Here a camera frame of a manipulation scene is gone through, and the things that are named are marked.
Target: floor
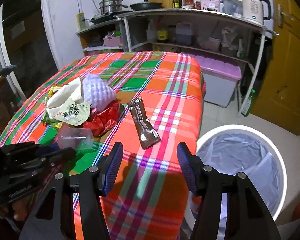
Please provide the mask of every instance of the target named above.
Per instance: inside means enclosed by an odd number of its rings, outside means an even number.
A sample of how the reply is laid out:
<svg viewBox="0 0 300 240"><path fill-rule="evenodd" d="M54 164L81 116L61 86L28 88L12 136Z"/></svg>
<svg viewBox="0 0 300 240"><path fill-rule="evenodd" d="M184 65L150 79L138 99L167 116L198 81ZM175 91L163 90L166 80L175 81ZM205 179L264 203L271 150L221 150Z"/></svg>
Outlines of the floor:
<svg viewBox="0 0 300 240"><path fill-rule="evenodd" d="M227 108L204 102L200 136L207 131L225 124L241 124L252 127L266 135L278 148L287 170L287 195L277 225L290 222L295 206L300 202L300 136L270 123L258 116L249 114L237 117L237 100Z"/></svg>

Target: purple lid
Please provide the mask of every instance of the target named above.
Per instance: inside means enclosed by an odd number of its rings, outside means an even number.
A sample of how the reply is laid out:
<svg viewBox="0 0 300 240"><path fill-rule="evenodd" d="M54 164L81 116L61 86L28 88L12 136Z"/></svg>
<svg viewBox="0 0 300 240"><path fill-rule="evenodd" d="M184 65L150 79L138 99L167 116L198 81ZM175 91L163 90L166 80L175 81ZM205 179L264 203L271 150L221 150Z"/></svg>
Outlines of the purple lid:
<svg viewBox="0 0 300 240"><path fill-rule="evenodd" d="M194 58L203 70L208 70L236 80L242 78L239 66L203 56L195 56Z"/></svg>

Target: tablecloth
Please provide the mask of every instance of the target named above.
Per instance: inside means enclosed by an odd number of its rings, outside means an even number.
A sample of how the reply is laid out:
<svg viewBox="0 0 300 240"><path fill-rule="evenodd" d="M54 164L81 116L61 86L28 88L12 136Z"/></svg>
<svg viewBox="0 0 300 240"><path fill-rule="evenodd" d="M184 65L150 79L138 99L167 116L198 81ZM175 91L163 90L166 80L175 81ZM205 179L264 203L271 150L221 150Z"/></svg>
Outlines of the tablecloth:
<svg viewBox="0 0 300 240"><path fill-rule="evenodd" d="M202 114L203 77L197 62L172 52L108 53L86 56L50 78L23 104L0 137L0 145L35 141L49 144L57 131L44 125L44 96L52 84L100 74L117 93L124 111L119 123L101 138L69 172L77 174L109 154L116 141L124 155L113 190L101 198L112 239L176 239L188 190L176 148L185 141L194 154ZM143 150L127 103L142 97L146 114L161 142ZM74 196L77 240L83 239L79 195Z"/></svg>

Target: red plastic wrapper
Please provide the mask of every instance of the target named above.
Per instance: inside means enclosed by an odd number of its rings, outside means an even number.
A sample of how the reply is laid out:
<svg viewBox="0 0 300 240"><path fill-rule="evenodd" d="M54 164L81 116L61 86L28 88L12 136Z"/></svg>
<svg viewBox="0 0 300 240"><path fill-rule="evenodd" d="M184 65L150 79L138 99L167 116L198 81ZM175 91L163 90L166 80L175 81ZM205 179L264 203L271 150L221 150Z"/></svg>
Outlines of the red plastic wrapper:
<svg viewBox="0 0 300 240"><path fill-rule="evenodd" d="M83 128L92 131L94 137L100 137L113 128L119 119L120 101L112 101L104 111L91 114L83 123Z"/></svg>

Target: wooden door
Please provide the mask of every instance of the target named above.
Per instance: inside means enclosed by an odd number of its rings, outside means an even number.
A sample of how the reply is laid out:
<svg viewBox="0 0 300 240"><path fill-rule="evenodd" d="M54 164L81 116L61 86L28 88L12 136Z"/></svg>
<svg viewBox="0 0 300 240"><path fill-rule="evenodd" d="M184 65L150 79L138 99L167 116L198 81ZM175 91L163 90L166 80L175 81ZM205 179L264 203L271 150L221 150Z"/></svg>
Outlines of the wooden door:
<svg viewBox="0 0 300 240"><path fill-rule="evenodd" d="M278 5L282 15L282 27ZM272 59L252 114L300 135L300 8L294 0L274 0Z"/></svg>

